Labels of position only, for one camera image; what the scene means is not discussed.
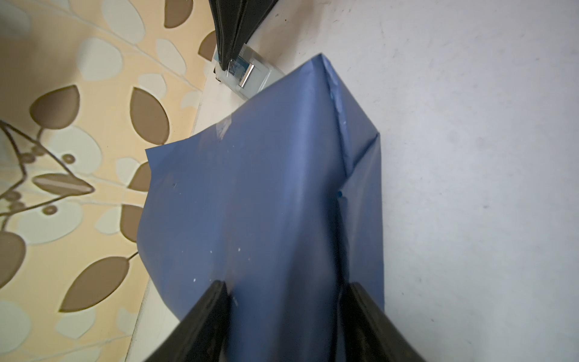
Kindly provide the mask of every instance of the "fold in plastic sheet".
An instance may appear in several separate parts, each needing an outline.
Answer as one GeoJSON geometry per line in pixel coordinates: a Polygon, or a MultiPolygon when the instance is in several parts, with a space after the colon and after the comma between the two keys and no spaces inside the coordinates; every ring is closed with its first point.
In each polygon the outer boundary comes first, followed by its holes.
{"type": "Polygon", "coordinates": [[[226,281],[229,361],[328,361],[345,283],[383,307],[380,137],[323,55],[147,156],[141,259],[180,319],[226,281]]]}

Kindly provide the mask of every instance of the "beige wallpaper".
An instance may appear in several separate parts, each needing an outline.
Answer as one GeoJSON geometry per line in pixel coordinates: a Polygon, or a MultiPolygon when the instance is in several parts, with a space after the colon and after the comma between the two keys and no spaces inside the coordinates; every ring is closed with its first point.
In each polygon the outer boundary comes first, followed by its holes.
{"type": "Polygon", "coordinates": [[[145,149],[190,135],[214,48],[206,0],[0,0],[0,361],[124,361],[145,149]]]}

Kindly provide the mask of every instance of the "white wall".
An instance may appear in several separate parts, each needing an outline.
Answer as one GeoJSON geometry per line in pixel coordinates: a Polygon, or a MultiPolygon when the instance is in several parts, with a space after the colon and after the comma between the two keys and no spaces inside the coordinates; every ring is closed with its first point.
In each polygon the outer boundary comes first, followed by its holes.
{"type": "Polygon", "coordinates": [[[142,362],[165,341],[179,324],[149,280],[126,362],[142,362]]]}
{"type": "Polygon", "coordinates": [[[382,133],[386,313],[429,362],[579,360],[578,1],[279,0],[250,46],[324,52],[382,133]]]}

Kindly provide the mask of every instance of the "vine stem pattern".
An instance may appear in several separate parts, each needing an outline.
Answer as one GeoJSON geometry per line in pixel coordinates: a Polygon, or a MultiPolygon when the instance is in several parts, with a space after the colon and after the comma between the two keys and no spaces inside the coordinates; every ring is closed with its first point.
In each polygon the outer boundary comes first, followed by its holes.
{"type": "MultiPolygon", "coordinates": [[[[8,167],[2,167],[2,166],[0,166],[0,170],[6,170],[6,169],[8,169],[8,167]]],[[[33,165],[31,165],[31,164],[28,165],[28,169],[30,169],[30,170],[35,170],[35,171],[44,171],[44,172],[50,172],[50,171],[51,171],[51,169],[46,169],[46,168],[43,168],[43,167],[37,167],[37,166],[33,166],[33,165]]],[[[106,178],[97,177],[97,176],[92,175],[92,174],[87,174],[87,173],[78,172],[77,175],[78,175],[79,177],[82,177],[83,179],[91,180],[91,181],[93,181],[93,182],[101,182],[101,183],[103,183],[103,184],[108,184],[108,185],[117,186],[117,187],[123,187],[123,188],[127,186],[127,185],[122,184],[122,183],[120,183],[120,182],[111,181],[111,180],[108,180],[108,179],[106,179],[106,178]]]]}
{"type": "MultiPolygon", "coordinates": [[[[62,162],[58,157],[54,156],[54,154],[52,154],[52,152],[50,152],[48,149],[46,149],[46,147],[44,147],[39,141],[31,138],[30,136],[28,136],[27,134],[25,134],[24,132],[22,132],[21,130],[19,130],[18,128],[15,128],[14,126],[12,126],[9,123],[4,122],[3,120],[0,119],[0,129],[2,129],[2,131],[4,132],[4,134],[6,135],[6,137],[8,138],[8,140],[10,141],[10,144],[12,145],[12,148],[14,149],[14,152],[18,158],[18,164],[20,166],[20,172],[22,173],[22,177],[20,178],[20,180],[18,180],[16,183],[14,183],[12,186],[10,186],[6,191],[2,192],[2,194],[0,194],[0,199],[4,198],[4,196],[9,193],[12,190],[15,190],[16,188],[18,188],[22,183],[24,183],[24,181],[26,181],[26,179],[28,178],[28,173],[26,171],[26,166],[24,165],[24,163],[22,162],[22,154],[20,153],[20,149],[18,148],[18,145],[16,144],[16,141],[14,140],[14,137],[12,137],[12,134],[10,133],[10,131],[17,133],[19,136],[21,136],[22,138],[25,138],[28,142],[34,144],[36,147],[40,148],[45,154],[49,155],[54,161],[56,161],[60,167],[63,168],[63,170],[65,170],[69,175],[76,177],[69,169],[68,167],[64,164],[64,162],[62,162]]],[[[5,217],[4,220],[2,221],[2,231],[4,231],[6,229],[6,224],[8,223],[8,220],[10,219],[10,217],[12,215],[18,214],[18,213],[22,213],[24,211],[28,211],[28,210],[32,210],[35,209],[37,207],[41,207],[44,205],[48,205],[51,204],[53,202],[65,199],[67,197],[69,197],[70,195],[61,195],[57,198],[33,205],[33,206],[29,206],[29,207],[25,207],[23,209],[19,209],[19,210],[13,210],[13,211],[8,211],[5,213],[0,213],[0,217],[5,217]]]]}
{"type": "Polygon", "coordinates": [[[174,77],[176,77],[177,79],[179,79],[181,82],[185,83],[186,85],[188,85],[189,87],[191,87],[192,89],[198,90],[198,91],[202,91],[201,89],[197,88],[196,86],[192,85],[190,81],[188,81],[184,76],[181,76],[179,74],[177,74],[175,71],[173,71],[171,68],[167,67],[166,65],[164,65],[163,63],[161,63],[159,60],[155,59],[153,56],[151,56],[150,54],[148,54],[147,52],[145,52],[144,50],[142,50],[140,47],[138,47],[138,45],[136,44],[132,44],[128,41],[126,41],[125,39],[121,38],[120,36],[116,35],[114,32],[103,28],[100,25],[94,24],[92,21],[86,20],[81,18],[78,14],[76,14],[73,10],[72,7],[70,9],[70,11],[66,11],[64,9],[61,9],[59,7],[57,7],[56,5],[52,5],[49,3],[45,3],[42,2],[41,0],[27,0],[29,2],[33,2],[36,3],[38,5],[44,6],[46,8],[51,9],[52,11],[55,11],[59,14],[63,14],[65,16],[68,16],[72,19],[75,19],[83,24],[92,26],[96,29],[99,29],[102,32],[107,33],[108,35],[116,38],[117,40],[121,41],[122,43],[124,43],[125,45],[131,47],[135,52],[137,52],[138,54],[149,58],[151,61],[153,61],[155,64],[157,64],[158,66],[162,67],[163,69],[165,69],[165,71],[169,72],[170,74],[172,74],[174,77]]]}

